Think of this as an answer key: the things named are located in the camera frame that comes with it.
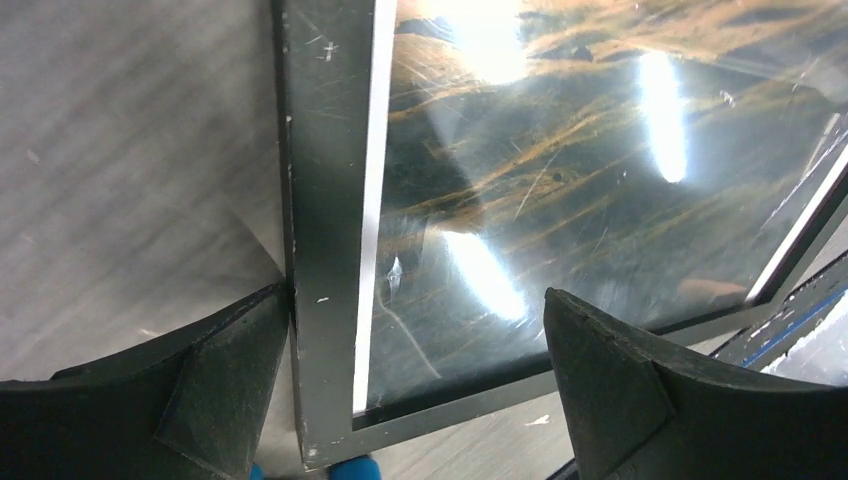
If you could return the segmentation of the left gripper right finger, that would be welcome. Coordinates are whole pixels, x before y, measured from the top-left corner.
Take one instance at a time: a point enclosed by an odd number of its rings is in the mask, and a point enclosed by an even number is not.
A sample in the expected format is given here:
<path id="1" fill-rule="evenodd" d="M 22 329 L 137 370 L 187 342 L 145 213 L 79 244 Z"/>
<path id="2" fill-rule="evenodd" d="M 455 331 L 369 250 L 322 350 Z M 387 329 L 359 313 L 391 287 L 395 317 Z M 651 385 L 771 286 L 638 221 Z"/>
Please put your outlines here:
<path id="1" fill-rule="evenodd" d="M 558 289 L 543 323 L 582 479 L 843 479 L 847 391 L 727 364 Z"/>

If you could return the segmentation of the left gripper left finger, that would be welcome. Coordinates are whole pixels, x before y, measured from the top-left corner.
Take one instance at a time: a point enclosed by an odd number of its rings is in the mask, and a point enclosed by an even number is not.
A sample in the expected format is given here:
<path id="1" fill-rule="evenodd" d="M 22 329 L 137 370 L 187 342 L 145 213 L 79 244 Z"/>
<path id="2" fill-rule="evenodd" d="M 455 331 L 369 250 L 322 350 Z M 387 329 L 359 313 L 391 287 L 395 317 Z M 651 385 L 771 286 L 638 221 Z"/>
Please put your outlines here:
<path id="1" fill-rule="evenodd" d="M 251 479 L 288 333 L 267 286 L 124 351 L 1 385 L 5 479 Z"/>

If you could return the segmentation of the black wooden picture frame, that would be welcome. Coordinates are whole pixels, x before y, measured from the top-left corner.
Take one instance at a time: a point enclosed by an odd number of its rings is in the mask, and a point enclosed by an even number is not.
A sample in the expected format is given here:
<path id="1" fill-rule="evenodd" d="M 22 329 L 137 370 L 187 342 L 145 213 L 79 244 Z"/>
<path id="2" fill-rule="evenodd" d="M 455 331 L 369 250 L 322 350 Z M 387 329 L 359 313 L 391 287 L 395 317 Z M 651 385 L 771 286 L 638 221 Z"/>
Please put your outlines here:
<path id="1" fill-rule="evenodd" d="M 555 388 L 547 347 L 543 364 L 528 374 L 362 414 L 353 410 L 360 310 L 374 285 L 371 229 L 380 223 L 398 2 L 272 5 L 295 404 L 308 468 L 426 435 Z M 846 211 L 847 162 L 759 302 L 676 328 L 646 330 L 694 344 L 767 318 Z"/>

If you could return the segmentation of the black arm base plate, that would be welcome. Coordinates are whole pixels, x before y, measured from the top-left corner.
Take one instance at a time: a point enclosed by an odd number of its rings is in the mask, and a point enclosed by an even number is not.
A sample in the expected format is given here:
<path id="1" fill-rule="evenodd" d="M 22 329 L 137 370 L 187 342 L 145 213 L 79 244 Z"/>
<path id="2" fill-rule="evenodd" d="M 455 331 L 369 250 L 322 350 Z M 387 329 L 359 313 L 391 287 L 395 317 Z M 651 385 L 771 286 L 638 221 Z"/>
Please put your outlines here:
<path id="1" fill-rule="evenodd" d="M 847 255 L 842 254 L 797 287 L 772 317 L 741 330 L 712 357 L 760 371 L 813 332 L 846 293 Z"/>

